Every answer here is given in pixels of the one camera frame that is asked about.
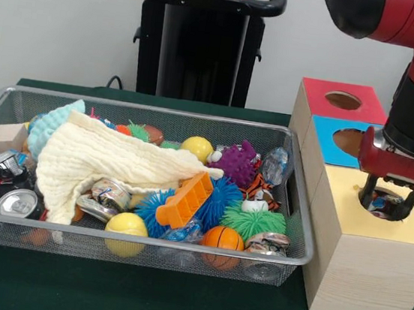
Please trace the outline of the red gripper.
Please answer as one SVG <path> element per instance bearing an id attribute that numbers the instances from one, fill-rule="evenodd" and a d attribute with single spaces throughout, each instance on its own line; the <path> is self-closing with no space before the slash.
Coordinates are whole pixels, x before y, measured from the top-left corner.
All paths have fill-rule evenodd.
<path id="1" fill-rule="evenodd" d="M 396 185 L 414 187 L 414 158 L 398 151 L 390 152 L 388 146 L 381 128 L 369 127 L 364 132 L 358 151 L 360 169 L 369 173 L 359 198 L 364 209 L 372 203 L 378 177 L 394 181 Z M 414 190 L 405 199 L 393 202 L 391 218 L 404 220 L 413 208 Z"/>

